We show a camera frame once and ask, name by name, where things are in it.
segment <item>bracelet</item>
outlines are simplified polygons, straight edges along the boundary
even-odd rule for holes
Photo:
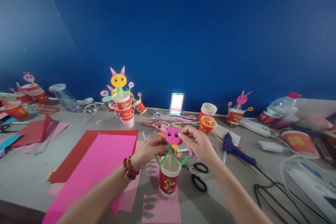
[[[125,172],[126,172],[125,179],[130,178],[131,180],[134,180],[135,177],[137,175],[139,175],[140,171],[136,172],[134,170],[130,158],[131,158],[131,156],[128,156],[127,159],[124,159],[124,169],[125,169]]]

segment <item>glue gun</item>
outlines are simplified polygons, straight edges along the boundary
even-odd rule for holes
[[[227,153],[234,153],[241,159],[243,159],[246,163],[250,165],[256,165],[257,161],[250,156],[247,156],[245,153],[243,153],[241,150],[237,148],[232,142],[232,136],[230,133],[226,133],[223,139],[223,151],[226,151]]]

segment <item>table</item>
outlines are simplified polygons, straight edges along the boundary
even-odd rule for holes
[[[141,126],[141,120],[148,122],[155,110],[148,109],[144,115],[135,114],[135,126],[132,130],[139,130],[138,140],[143,141],[144,137],[153,135],[153,129]],[[76,112],[68,112],[66,114],[54,114],[51,117],[61,122],[69,122]],[[43,115],[34,115],[31,120],[42,120]],[[72,121],[72,124],[80,124],[82,117]],[[258,166],[270,178],[280,181],[279,163],[288,158],[289,155],[283,153],[271,153],[262,151],[258,146],[258,141],[276,141],[260,136],[252,131],[249,131],[241,126],[229,126],[225,123],[225,118],[221,118],[218,123],[232,132],[241,136],[240,146],[243,151],[254,158],[258,162]],[[24,128],[24,125],[13,125],[9,130],[19,131]],[[84,125],[73,127],[69,126],[61,132],[53,141],[50,142],[45,152],[37,156],[26,153],[9,151],[7,155],[0,159],[0,213],[14,216],[16,218],[23,218],[33,222],[40,223],[44,217],[55,196],[48,194],[51,184],[47,182],[47,176],[52,171],[57,169],[72,148],[76,145],[78,140],[86,130],[121,130],[123,127],[122,121],[112,112],[99,111],[92,119],[87,119]],[[5,137],[8,133],[0,133],[0,137]],[[220,142],[212,135],[209,136],[212,144],[221,148]],[[192,165],[199,160],[195,157],[188,161]],[[226,163],[229,169],[237,177],[239,182],[243,185],[249,195],[255,200],[253,192],[253,185],[258,183],[261,185],[269,185],[270,182],[263,176],[258,175],[249,166],[244,164],[239,158],[228,154]],[[322,161],[317,162],[318,165],[325,167],[326,164]],[[234,223],[234,220],[227,209],[227,204],[223,202],[219,188],[214,176],[211,174],[199,174],[203,181],[208,186],[208,192],[203,193],[196,189],[193,185],[190,173],[187,169],[182,169],[178,180],[178,195],[181,207],[181,217],[183,223],[218,223],[219,220],[225,223]],[[296,186],[293,181],[290,181],[289,186],[295,194],[309,204],[313,209],[317,210],[315,205],[305,196],[303,191]],[[142,172],[137,191],[136,201],[134,204],[133,213],[126,213],[119,211],[117,220],[114,218],[112,211],[106,213],[100,223],[141,223],[142,216],[142,202],[144,192],[150,189],[148,176],[145,171]],[[296,218],[306,223],[294,206],[290,205],[290,201],[278,189],[270,190],[272,195],[288,209]],[[262,202],[263,210],[274,223],[282,223],[281,220],[272,212],[267,205]],[[319,223],[320,221],[309,211],[300,206],[302,212],[308,216],[312,223]],[[279,207],[275,209],[284,213]],[[289,223],[295,223],[293,219],[287,218]]]

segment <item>white plug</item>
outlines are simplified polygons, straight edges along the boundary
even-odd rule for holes
[[[264,150],[264,151],[272,151],[272,152],[283,152],[283,147],[277,143],[273,142],[264,142],[259,141],[258,145]]]

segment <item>pink cardstock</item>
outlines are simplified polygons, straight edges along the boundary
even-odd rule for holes
[[[49,127],[52,127],[54,123],[58,123],[58,124],[54,128],[54,130],[52,132],[50,132],[49,131]],[[65,123],[65,122],[51,121],[48,129],[46,130],[46,135],[45,135],[43,141],[47,140],[47,138],[50,138],[50,141],[53,140],[59,133],[61,133],[68,126],[69,126],[69,124]],[[19,151],[19,152],[25,152],[25,153],[28,153],[28,154],[35,154],[40,145],[41,145],[40,142],[38,142],[38,143],[31,143],[29,145],[22,145],[22,146],[19,146],[19,147],[12,147],[12,150]]]
[[[137,141],[135,146],[135,152],[137,152],[144,144],[143,141]],[[141,173],[135,177],[135,180],[132,180],[129,185],[124,190],[120,204],[119,204],[119,210],[125,211],[125,212],[133,212],[133,206],[135,202],[135,197],[137,196],[137,190],[139,185]]]
[[[155,168],[151,169],[153,171],[156,171],[156,173],[153,174],[147,174],[148,176],[154,176],[159,179],[159,173],[160,168],[159,165],[153,164]],[[144,195],[143,198],[154,198],[157,199],[154,202],[151,203],[143,203],[143,209],[142,209],[142,219],[141,223],[182,223],[181,219],[181,209],[180,209],[180,202],[179,202],[179,193],[178,193],[178,187],[175,189],[175,194],[171,198],[167,198],[163,196],[160,192],[160,189],[157,190],[158,192],[147,196]],[[153,207],[151,210],[146,210],[146,206]],[[144,216],[145,213],[150,213],[154,215],[152,218],[146,218]]]
[[[55,224],[66,210],[132,154],[136,136],[99,134],[63,189],[49,207],[42,224]],[[112,206],[117,216],[120,196]]]
[[[49,189],[49,194],[57,196],[58,193],[62,190],[63,186],[65,183],[54,183],[50,189]]]

